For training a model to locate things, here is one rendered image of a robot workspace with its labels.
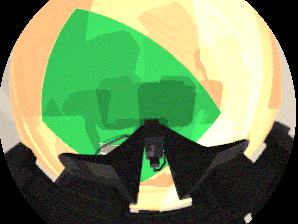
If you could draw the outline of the green circuit board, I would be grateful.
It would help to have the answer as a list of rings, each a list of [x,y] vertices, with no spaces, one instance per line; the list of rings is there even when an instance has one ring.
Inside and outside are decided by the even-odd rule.
[[[196,143],[212,127],[220,108],[172,53],[125,23],[82,8],[72,12],[45,65],[40,108],[45,127],[65,145],[96,155],[145,120]]]

